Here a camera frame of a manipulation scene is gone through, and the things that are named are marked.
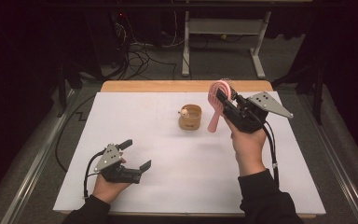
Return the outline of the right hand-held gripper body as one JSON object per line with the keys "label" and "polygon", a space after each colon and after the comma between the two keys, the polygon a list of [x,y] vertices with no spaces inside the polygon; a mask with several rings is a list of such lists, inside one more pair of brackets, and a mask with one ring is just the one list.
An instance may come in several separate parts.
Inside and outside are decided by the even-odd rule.
{"label": "right hand-held gripper body", "polygon": [[223,114],[243,133],[254,133],[262,129],[269,113],[288,119],[294,116],[266,91],[247,98],[236,94],[234,101],[236,104],[228,99],[223,101]]}

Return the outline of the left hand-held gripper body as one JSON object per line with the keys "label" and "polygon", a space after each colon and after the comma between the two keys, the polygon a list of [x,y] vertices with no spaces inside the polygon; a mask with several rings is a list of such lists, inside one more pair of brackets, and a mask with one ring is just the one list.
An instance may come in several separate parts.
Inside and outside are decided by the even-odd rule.
{"label": "left hand-held gripper body", "polygon": [[100,174],[108,182],[139,184],[142,176],[140,169],[128,169],[122,165],[122,150],[117,145],[109,144],[102,152],[94,172]]}

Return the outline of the pink hairbrush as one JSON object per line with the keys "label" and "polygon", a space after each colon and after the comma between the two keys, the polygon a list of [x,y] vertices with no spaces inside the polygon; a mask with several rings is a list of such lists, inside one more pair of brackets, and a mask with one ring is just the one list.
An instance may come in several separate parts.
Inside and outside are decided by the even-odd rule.
{"label": "pink hairbrush", "polygon": [[212,106],[212,108],[214,109],[214,113],[212,116],[212,119],[208,125],[208,131],[210,133],[215,133],[216,132],[216,128],[218,125],[218,121],[220,117],[223,117],[223,108],[221,108],[218,105],[218,100],[216,98],[216,91],[217,89],[220,88],[222,90],[225,91],[230,91],[230,85],[228,84],[228,82],[225,79],[221,79],[221,80],[216,80],[209,89],[208,92],[208,102],[210,103],[210,105]]}

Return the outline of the tan bear pot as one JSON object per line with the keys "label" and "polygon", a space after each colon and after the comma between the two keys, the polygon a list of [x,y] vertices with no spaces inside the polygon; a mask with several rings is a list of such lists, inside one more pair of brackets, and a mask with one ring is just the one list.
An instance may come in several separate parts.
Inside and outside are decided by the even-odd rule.
{"label": "tan bear pot", "polygon": [[184,105],[178,113],[178,123],[182,130],[196,131],[200,127],[202,110],[199,105]]}

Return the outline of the person's left hand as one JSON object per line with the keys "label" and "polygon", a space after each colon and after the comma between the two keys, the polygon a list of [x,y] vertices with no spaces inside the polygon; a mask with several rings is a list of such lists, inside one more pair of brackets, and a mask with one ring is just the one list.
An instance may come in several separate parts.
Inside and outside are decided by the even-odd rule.
{"label": "person's left hand", "polygon": [[104,203],[111,204],[130,185],[131,183],[108,182],[102,175],[97,175],[92,195]]}

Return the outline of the person's right hand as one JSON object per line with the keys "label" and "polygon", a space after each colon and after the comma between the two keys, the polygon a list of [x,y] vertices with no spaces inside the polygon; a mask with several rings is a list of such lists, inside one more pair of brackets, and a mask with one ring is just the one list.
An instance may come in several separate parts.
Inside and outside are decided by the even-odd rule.
{"label": "person's right hand", "polygon": [[225,122],[231,130],[232,145],[240,176],[254,175],[265,171],[266,166],[262,158],[267,138],[265,132],[258,130],[254,133],[243,133],[228,119],[225,119]]}

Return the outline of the white table mat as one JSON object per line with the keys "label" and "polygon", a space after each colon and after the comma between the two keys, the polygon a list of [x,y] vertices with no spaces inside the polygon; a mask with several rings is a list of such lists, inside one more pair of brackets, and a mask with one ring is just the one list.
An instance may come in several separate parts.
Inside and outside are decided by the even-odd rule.
{"label": "white table mat", "polygon": [[[202,110],[196,131],[179,127],[184,105]],[[213,108],[204,92],[100,92],[63,180],[54,209],[68,213],[84,203],[83,191],[93,189],[86,177],[97,163],[97,152],[109,144],[131,139],[124,151],[129,168],[151,160],[139,184],[113,202],[115,214],[238,216],[241,190],[231,131],[219,122],[215,133],[207,126]]]}

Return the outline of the black metal stand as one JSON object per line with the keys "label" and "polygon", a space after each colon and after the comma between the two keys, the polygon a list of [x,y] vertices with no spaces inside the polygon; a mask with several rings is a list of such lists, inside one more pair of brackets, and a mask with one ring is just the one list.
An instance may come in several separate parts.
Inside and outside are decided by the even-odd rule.
{"label": "black metal stand", "polygon": [[73,64],[64,61],[57,63],[57,79],[60,103],[58,118],[61,118],[67,107],[66,84],[69,84],[72,89],[80,90],[82,81],[78,69]]}
{"label": "black metal stand", "polygon": [[313,63],[302,68],[291,69],[283,77],[275,79],[271,85],[276,88],[282,84],[296,83],[297,94],[312,95],[312,115],[319,125],[322,125],[322,102],[324,73],[322,67]]}

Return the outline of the black computer tower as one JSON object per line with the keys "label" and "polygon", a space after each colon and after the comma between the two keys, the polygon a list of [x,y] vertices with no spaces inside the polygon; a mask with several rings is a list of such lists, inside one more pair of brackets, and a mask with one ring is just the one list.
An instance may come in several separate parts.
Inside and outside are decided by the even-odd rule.
{"label": "black computer tower", "polygon": [[100,64],[121,64],[124,61],[124,32],[110,12],[87,14],[89,28]]}

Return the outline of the white metal stand frame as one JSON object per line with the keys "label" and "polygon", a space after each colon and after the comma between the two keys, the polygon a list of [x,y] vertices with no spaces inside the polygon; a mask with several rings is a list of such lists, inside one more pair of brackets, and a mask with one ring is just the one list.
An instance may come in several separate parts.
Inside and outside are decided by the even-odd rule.
{"label": "white metal stand frame", "polygon": [[257,40],[252,48],[249,48],[249,55],[253,62],[256,75],[259,79],[265,79],[266,75],[259,58],[266,31],[269,27],[269,20],[272,10],[269,7],[288,7],[290,4],[311,3],[312,0],[200,0],[201,5],[217,5],[217,9],[230,7],[244,11],[245,7],[256,5],[262,11],[262,18],[259,19],[228,19],[228,18],[196,18],[191,16],[189,10],[185,11],[184,18],[184,44],[182,54],[182,76],[189,77],[190,71],[190,48],[189,38],[191,35],[250,35],[256,36]]}

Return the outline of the aluminium floor rail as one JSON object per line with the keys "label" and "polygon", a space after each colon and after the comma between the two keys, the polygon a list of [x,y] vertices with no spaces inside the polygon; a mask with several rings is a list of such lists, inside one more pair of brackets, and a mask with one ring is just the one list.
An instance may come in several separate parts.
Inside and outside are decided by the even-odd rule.
{"label": "aluminium floor rail", "polygon": [[66,108],[61,108],[59,103],[53,106],[31,136],[29,143],[35,144],[35,149],[27,147],[28,150],[21,153],[21,160],[29,160],[31,163],[24,167],[24,177],[20,178],[21,184],[0,224],[17,224],[47,164],[56,136],[68,117],[68,110],[77,96],[78,91],[69,90],[65,93],[63,99],[66,101]]}
{"label": "aluminium floor rail", "polygon": [[334,173],[339,192],[345,197],[343,203],[335,202],[329,208],[338,209],[346,204],[351,211],[340,212],[337,217],[353,216],[358,224],[358,146],[329,95],[322,102],[321,122],[313,115],[309,96],[300,95],[299,99],[321,139],[325,159]]}

